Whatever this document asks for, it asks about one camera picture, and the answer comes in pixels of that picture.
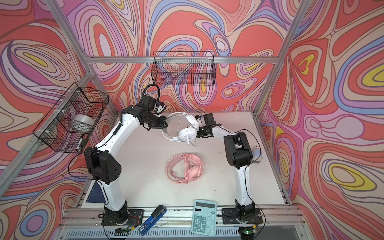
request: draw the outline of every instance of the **aluminum frame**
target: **aluminum frame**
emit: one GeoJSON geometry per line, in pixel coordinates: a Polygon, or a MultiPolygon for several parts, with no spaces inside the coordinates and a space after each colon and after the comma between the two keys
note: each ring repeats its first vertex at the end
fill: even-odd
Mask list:
{"type": "MultiPolygon", "coordinates": [[[[86,56],[85,59],[89,64],[92,63],[153,63],[153,57],[96,57],[86,56]]],[[[216,57],[215,63],[277,63],[278,57],[216,57]]]]}
{"type": "MultiPolygon", "coordinates": [[[[233,206],[218,206],[217,213],[221,214],[222,208],[233,207],[233,206]]],[[[263,221],[265,226],[295,226],[296,232],[300,240],[311,239],[311,236],[307,234],[306,228],[308,225],[302,215],[302,211],[298,206],[287,206],[287,205],[260,205],[263,209],[265,217],[263,221]]],[[[155,207],[145,207],[144,209],[143,222],[145,222],[151,213],[155,210],[155,207]]],[[[100,229],[103,231],[101,225],[101,218],[98,218],[99,214],[103,213],[103,208],[94,209],[67,209],[63,214],[63,219],[59,225],[59,231],[56,232],[53,239],[66,239],[68,231],[89,229],[91,231],[97,231],[100,229]]],[[[174,228],[174,229],[185,229],[190,228],[192,224],[193,206],[190,207],[167,207],[167,213],[154,225],[154,230],[159,230],[161,227],[174,228]]],[[[222,218],[217,218],[217,229],[220,228],[233,228],[252,226],[252,224],[233,224],[224,225],[222,218]]],[[[119,226],[105,227],[106,231],[110,231],[110,237],[113,236],[113,232],[119,226]]],[[[105,238],[104,232],[98,234],[95,238],[105,238]]]]}
{"type": "MultiPolygon", "coordinates": [[[[95,71],[92,67],[93,63],[152,63],[153,57],[94,57],[94,56],[86,56],[79,41],[75,37],[74,32],[72,31],[68,20],[66,19],[62,9],[59,7],[57,0],[46,0],[46,3],[48,7],[51,10],[51,13],[53,14],[54,18],[56,19],[57,23],[63,30],[64,36],[68,39],[72,47],[74,48],[77,57],[79,58],[80,62],[83,64],[85,69],[88,71],[83,78],[78,82],[79,86],[84,86],[88,83],[88,81],[92,78],[94,79],[94,84],[97,87],[98,90],[106,92],[102,82],[98,78],[97,74],[95,74],[95,71]]],[[[215,58],[216,63],[272,63],[274,66],[272,67],[270,71],[270,75],[266,80],[266,84],[263,87],[262,92],[260,93],[260,97],[258,99],[258,102],[256,103],[255,108],[253,109],[253,117],[255,124],[259,131],[261,131],[260,123],[257,119],[256,112],[260,108],[260,104],[264,101],[264,99],[268,96],[268,93],[270,91],[270,88],[277,77],[278,71],[280,67],[282,66],[284,62],[284,58],[288,52],[288,49],[294,39],[295,33],[298,30],[298,27],[301,24],[301,21],[312,3],[312,0],[302,0],[299,8],[294,16],[294,19],[292,21],[292,24],[287,32],[287,36],[285,37],[283,44],[280,48],[279,54],[277,57],[217,57],[215,58]]],[[[114,114],[116,113],[116,109],[114,106],[110,103],[109,104],[111,111],[114,111],[114,114]]],[[[13,159],[13,161],[6,167],[6,169],[3,171],[3,173],[0,176],[0,196],[3,195],[3,193],[7,190],[7,188],[10,186],[10,184],[13,182],[14,178],[20,173],[20,171],[23,169],[25,164],[29,161],[29,159],[32,157],[32,155],[35,153],[35,151],[40,146],[41,142],[33,136],[34,139],[31,139],[28,144],[23,148],[22,151],[19,152],[19,154],[13,159]]],[[[271,154],[271,150],[269,149],[268,144],[266,144],[265,136],[263,137],[263,141],[266,145],[267,154],[269,154],[269,159],[271,162],[271,165],[275,177],[278,179],[278,184],[280,188],[283,190],[284,195],[286,196],[286,200],[288,202],[288,205],[291,204],[289,197],[287,197],[286,190],[284,186],[282,186],[281,177],[277,172],[277,168],[275,165],[275,162],[273,161],[273,154],[271,154]]],[[[305,220],[303,216],[298,214],[298,211],[300,211],[296,207],[289,207],[286,205],[275,205],[275,206],[262,206],[263,209],[271,208],[276,209],[276,212],[282,213],[282,209],[286,212],[285,214],[274,214],[274,211],[266,210],[266,215],[268,216],[268,221],[266,224],[278,224],[278,225],[297,225],[298,222],[302,223],[303,225],[306,225],[305,220]]],[[[148,216],[151,214],[151,212],[154,210],[154,208],[145,208],[145,216],[148,216]]],[[[183,210],[190,211],[192,215],[192,207],[186,207],[186,208],[169,208],[169,211],[174,212],[183,212],[183,210]]],[[[90,222],[92,223],[92,227],[95,226],[95,224],[101,223],[100,220],[97,219],[97,215],[99,213],[102,213],[102,209],[68,209],[66,213],[64,214],[63,220],[60,224],[63,224],[63,221],[67,222],[75,222],[78,227],[85,227],[90,222]]]]}
{"type": "Polygon", "coordinates": [[[302,0],[300,2],[300,5],[295,13],[295,16],[293,17],[292,24],[287,32],[287,35],[283,41],[283,44],[281,45],[281,48],[278,54],[278,61],[270,71],[270,75],[268,76],[267,82],[265,83],[260,93],[260,96],[258,98],[258,101],[256,102],[255,108],[253,109],[253,113],[256,113],[259,110],[259,108],[261,107],[261,104],[265,101],[265,98],[268,96],[268,93],[271,90],[273,82],[278,77],[279,70],[284,63],[284,59],[288,53],[289,47],[291,46],[296,36],[297,30],[301,25],[301,22],[305,16],[305,13],[307,13],[308,8],[312,4],[312,1],[313,0],[305,0],[305,1],[302,0]]]}
{"type": "MultiPolygon", "coordinates": [[[[49,7],[49,9],[51,10],[52,15],[54,16],[55,20],[59,24],[60,28],[62,29],[65,38],[69,41],[69,43],[72,45],[73,49],[75,50],[77,58],[80,60],[84,68],[91,72],[92,79],[94,80],[93,84],[96,86],[98,90],[104,93],[107,93],[107,91],[103,86],[103,83],[99,79],[99,76],[95,73],[92,65],[89,64],[85,59],[85,53],[80,45],[80,42],[78,41],[78,39],[76,38],[76,35],[72,31],[72,28],[66,16],[64,15],[61,7],[57,3],[57,0],[46,0],[45,2],[49,7]]],[[[108,103],[108,106],[112,111],[112,113],[117,116],[117,111],[115,109],[115,106],[111,102],[108,103]]]]}

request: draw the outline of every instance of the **black mounting plate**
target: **black mounting plate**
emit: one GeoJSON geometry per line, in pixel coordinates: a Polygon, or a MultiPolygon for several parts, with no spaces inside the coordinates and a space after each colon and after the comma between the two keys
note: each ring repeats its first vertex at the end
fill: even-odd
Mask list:
{"type": "MultiPolygon", "coordinates": [[[[143,220],[144,209],[128,209],[128,211],[130,215],[136,216],[139,219],[139,223],[137,224],[137,219],[135,217],[129,217],[128,222],[124,225],[141,225],[143,220]]],[[[116,219],[108,215],[104,215],[101,224],[103,226],[118,226],[116,223],[116,219]]]]}
{"type": "MultiPolygon", "coordinates": [[[[248,220],[247,223],[256,224],[256,226],[257,226],[257,225],[263,223],[263,218],[261,216],[261,212],[260,212],[259,208],[255,208],[255,211],[256,211],[256,215],[251,216],[251,219],[248,220]]],[[[221,215],[230,216],[230,217],[223,216],[223,223],[224,224],[239,224],[239,223],[241,223],[236,218],[236,212],[235,212],[234,208],[221,209],[221,215]]]]}

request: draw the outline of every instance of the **wire basket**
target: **wire basket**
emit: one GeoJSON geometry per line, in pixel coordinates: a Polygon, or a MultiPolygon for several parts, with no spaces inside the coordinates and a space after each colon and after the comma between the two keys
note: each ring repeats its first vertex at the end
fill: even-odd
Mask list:
{"type": "Polygon", "coordinates": [[[156,51],[151,75],[157,85],[214,86],[213,51],[156,51]]]}
{"type": "Polygon", "coordinates": [[[36,130],[47,114],[33,134],[55,152],[81,153],[109,102],[109,95],[89,87],[70,89],[70,99],[62,109],[54,110],[58,113],[53,121],[45,129],[36,130]]]}

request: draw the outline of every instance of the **blue stapler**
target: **blue stapler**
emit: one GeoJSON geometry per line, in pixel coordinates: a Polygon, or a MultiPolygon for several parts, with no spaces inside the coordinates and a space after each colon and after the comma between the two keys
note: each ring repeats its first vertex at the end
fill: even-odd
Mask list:
{"type": "Polygon", "coordinates": [[[141,225],[139,232],[141,235],[147,233],[147,231],[155,225],[155,223],[166,213],[167,209],[163,205],[159,205],[149,218],[141,225]]]}

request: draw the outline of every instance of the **pink headphones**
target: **pink headphones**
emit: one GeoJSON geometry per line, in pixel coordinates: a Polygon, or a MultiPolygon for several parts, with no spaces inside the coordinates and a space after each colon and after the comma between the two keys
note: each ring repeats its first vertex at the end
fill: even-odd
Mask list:
{"type": "Polygon", "coordinates": [[[201,169],[201,165],[204,163],[201,161],[199,157],[190,153],[178,154],[172,157],[166,166],[166,174],[169,180],[177,184],[187,184],[188,182],[195,181],[201,177],[203,174],[203,170],[201,169]],[[172,171],[173,167],[178,164],[181,160],[184,160],[184,178],[179,178],[176,176],[175,172],[172,171]]]}

